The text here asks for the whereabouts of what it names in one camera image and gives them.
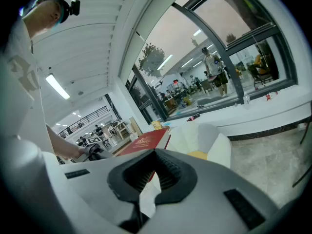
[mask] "glass window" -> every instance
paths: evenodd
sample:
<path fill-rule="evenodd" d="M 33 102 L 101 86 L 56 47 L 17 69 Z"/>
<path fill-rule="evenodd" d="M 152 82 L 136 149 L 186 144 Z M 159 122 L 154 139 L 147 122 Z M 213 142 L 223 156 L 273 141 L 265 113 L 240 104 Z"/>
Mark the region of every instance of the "glass window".
<path fill-rule="evenodd" d="M 131 70 L 130 75 L 128 77 L 128 81 L 131 83 L 133 77 L 135 76 L 134 72 Z"/>
<path fill-rule="evenodd" d="M 250 93 L 286 79 L 285 68 L 273 37 L 230 56 L 244 92 Z"/>
<path fill-rule="evenodd" d="M 142 85 L 140 84 L 138 80 L 134 83 L 129 93 L 131 94 L 133 100 L 135 101 L 138 107 L 142 106 L 144 103 L 146 103 L 149 100 Z"/>
<path fill-rule="evenodd" d="M 173 7 L 151 31 L 136 66 L 170 116 L 237 97 L 214 44 Z"/>
<path fill-rule="evenodd" d="M 151 123 L 152 121 L 155 120 L 160 120 L 160 117 L 152 104 L 144 108 L 142 111 L 144 111 L 143 112 L 144 115 L 146 116 L 148 115 L 147 118 L 150 120 L 150 122 L 148 123 Z"/>
<path fill-rule="evenodd" d="M 207 0 L 194 11 L 225 45 L 270 22 L 252 0 Z"/>

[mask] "plastic bottle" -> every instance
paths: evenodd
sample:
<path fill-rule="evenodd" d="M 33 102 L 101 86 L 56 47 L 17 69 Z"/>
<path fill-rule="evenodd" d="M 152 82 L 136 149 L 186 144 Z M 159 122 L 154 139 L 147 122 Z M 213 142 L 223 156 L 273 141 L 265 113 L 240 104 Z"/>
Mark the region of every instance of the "plastic bottle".
<path fill-rule="evenodd" d="M 246 109 L 249 109 L 250 108 L 250 97 L 248 94 L 245 94 L 244 97 L 244 106 Z"/>
<path fill-rule="evenodd" d="M 278 95 L 278 92 L 268 93 L 267 95 L 263 96 L 264 101 L 268 101 Z"/>

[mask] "tree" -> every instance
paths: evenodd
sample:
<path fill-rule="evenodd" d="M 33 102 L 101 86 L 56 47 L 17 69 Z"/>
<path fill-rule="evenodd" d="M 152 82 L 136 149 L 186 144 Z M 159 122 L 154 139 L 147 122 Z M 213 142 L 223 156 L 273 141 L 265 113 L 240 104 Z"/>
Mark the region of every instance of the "tree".
<path fill-rule="evenodd" d="M 145 49 L 142 50 L 144 57 L 139 58 L 139 70 L 145 71 L 147 76 L 161 77 L 159 66 L 164 62 L 165 52 L 157 48 L 155 45 L 146 44 Z"/>
<path fill-rule="evenodd" d="M 227 36 L 226 36 L 226 42 L 227 43 L 231 43 L 232 41 L 236 40 L 236 36 L 234 36 L 232 33 L 229 33 Z"/>

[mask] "window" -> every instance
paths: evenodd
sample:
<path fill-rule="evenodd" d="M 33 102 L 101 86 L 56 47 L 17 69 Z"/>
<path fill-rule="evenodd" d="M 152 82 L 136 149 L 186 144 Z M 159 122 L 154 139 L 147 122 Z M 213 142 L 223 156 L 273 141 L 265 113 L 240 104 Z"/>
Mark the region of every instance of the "window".
<path fill-rule="evenodd" d="M 149 100 L 142 85 L 138 80 L 134 83 L 133 87 L 129 90 L 129 92 L 138 107 L 142 106 Z"/>
<path fill-rule="evenodd" d="M 148 123 L 244 103 L 297 83 L 292 54 L 257 0 L 175 0 L 126 86 Z"/>
<path fill-rule="evenodd" d="M 286 79 L 282 57 L 273 37 L 255 42 L 231 55 L 230 59 L 248 94 Z"/>
<path fill-rule="evenodd" d="M 237 97 L 212 41 L 173 7 L 151 31 L 136 66 L 168 116 Z"/>
<path fill-rule="evenodd" d="M 251 0 L 207 0 L 194 10 L 225 45 L 271 20 Z"/>

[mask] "yellow cloth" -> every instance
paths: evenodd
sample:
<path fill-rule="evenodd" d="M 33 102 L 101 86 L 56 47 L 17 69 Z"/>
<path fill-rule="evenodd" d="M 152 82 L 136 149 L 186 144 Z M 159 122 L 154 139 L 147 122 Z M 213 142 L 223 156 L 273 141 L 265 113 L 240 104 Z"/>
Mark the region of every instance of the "yellow cloth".
<path fill-rule="evenodd" d="M 257 55 L 254 61 L 254 64 L 258 64 L 261 66 L 261 59 L 260 59 L 260 55 Z M 259 67 L 259 74 L 264 75 L 266 74 L 268 71 L 266 71 L 265 69 Z"/>
<path fill-rule="evenodd" d="M 207 160 L 207 157 L 208 157 L 208 154 L 203 153 L 201 151 L 190 152 L 187 155 L 193 156 L 193 157 L 196 157 L 196 158 L 201 158 L 201 159 L 204 159 L 204 160 Z"/>

